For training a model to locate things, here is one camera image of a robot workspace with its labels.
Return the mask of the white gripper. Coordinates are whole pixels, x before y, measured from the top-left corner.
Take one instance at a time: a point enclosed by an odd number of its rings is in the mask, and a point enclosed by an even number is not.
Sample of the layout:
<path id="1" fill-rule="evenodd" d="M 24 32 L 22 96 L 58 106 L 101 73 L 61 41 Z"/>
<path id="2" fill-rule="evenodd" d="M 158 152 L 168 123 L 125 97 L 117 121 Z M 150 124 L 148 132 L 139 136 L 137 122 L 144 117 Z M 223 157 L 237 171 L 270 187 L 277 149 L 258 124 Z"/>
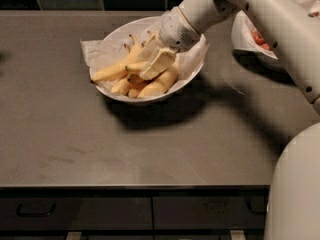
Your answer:
<path id="1" fill-rule="evenodd" d="M 161 41 L 166 47 L 160 48 Z M 189 51 L 201 38 L 201 35 L 189 24 L 179 7 L 174 7 L 162 16 L 159 33 L 153 32 L 143 44 L 137 61 L 147 61 L 139 77 L 152 80 L 168 69 L 176 59 L 176 51 Z"/>

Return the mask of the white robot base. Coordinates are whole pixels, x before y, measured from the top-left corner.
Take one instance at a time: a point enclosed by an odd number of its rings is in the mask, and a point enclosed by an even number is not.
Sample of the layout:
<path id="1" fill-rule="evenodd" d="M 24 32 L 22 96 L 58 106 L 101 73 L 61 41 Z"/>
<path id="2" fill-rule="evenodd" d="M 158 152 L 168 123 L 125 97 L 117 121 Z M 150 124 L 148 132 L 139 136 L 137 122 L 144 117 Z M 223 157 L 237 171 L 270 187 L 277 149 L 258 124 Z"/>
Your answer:
<path id="1" fill-rule="evenodd" d="M 276 164 L 264 240 L 320 240 L 320 124 L 294 137 Z"/>

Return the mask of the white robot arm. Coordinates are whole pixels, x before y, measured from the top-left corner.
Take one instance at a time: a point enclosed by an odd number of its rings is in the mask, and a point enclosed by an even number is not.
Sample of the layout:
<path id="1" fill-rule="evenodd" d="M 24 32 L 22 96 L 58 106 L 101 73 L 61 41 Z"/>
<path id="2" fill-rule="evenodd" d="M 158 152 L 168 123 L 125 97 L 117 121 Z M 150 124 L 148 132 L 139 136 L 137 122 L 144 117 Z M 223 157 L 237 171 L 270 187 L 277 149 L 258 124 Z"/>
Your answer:
<path id="1" fill-rule="evenodd" d="M 163 47 L 185 52 L 203 32 L 242 10 L 307 101 L 320 113 L 320 21 L 294 0 L 183 0 L 160 18 L 156 38 L 139 56 L 151 60 Z"/>

